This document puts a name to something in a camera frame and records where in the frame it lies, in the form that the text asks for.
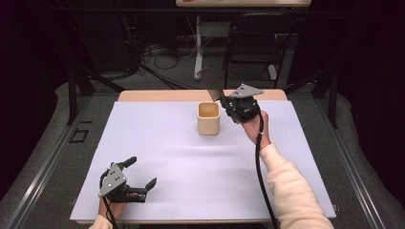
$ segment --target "power cord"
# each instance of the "power cord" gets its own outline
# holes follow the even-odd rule
[[[265,199],[267,210],[270,213],[271,223],[273,224],[273,229],[278,229],[277,219],[274,216],[273,209],[271,208],[270,200],[268,200],[265,183],[263,182],[262,169],[260,166],[260,143],[262,142],[263,129],[265,128],[265,122],[263,120],[263,116],[260,111],[256,110],[253,107],[249,107],[249,106],[244,106],[244,105],[239,105],[239,106],[242,108],[251,109],[260,118],[259,133],[257,134],[257,137],[256,137],[256,148],[255,148],[256,173],[257,173],[257,178],[259,179],[260,189],[262,190],[263,198]]]

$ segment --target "white tabletop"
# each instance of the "white tabletop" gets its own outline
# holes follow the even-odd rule
[[[309,7],[311,0],[177,0],[178,7]]]
[[[95,219],[98,183],[111,162],[131,156],[123,170],[127,184],[158,182],[145,203],[129,203],[125,223],[212,223],[270,221],[255,171],[254,145],[242,127],[222,110],[218,135],[198,135],[199,101],[116,102],[71,215],[81,223]],[[270,136],[308,179],[328,218],[335,213],[289,101],[261,100],[270,116]],[[267,190],[270,202],[272,195]]]

